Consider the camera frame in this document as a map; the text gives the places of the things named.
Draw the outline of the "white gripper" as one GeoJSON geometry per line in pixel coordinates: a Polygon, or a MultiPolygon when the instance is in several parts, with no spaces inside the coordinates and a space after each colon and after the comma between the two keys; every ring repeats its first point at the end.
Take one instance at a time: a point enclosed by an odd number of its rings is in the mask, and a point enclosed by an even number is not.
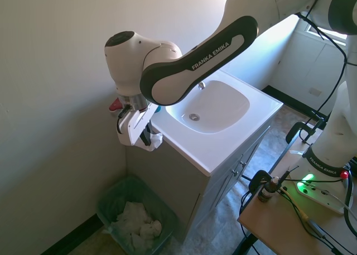
{"type": "Polygon", "coordinates": [[[116,129],[118,139],[125,146],[134,146],[137,141],[149,147],[152,144],[151,118],[158,106],[151,103],[146,110],[133,110],[127,104],[118,115],[116,129]]]}

